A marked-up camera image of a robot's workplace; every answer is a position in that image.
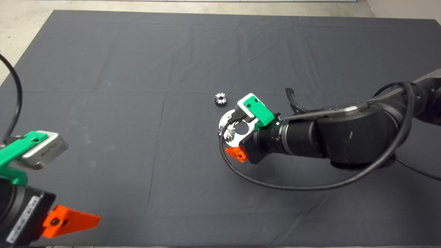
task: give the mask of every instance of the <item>label sticker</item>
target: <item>label sticker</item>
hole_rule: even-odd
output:
[[[17,220],[17,223],[15,224],[14,228],[7,236],[6,239],[7,242],[11,244],[15,242],[15,240],[17,239],[17,237],[20,235],[23,228],[25,227],[27,220],[29,219],[30,215],[34,211],[39,201],[40,201],[40,197],[32,196],[25,210],[22,212],[22,215],[20,215],[20,218]]]

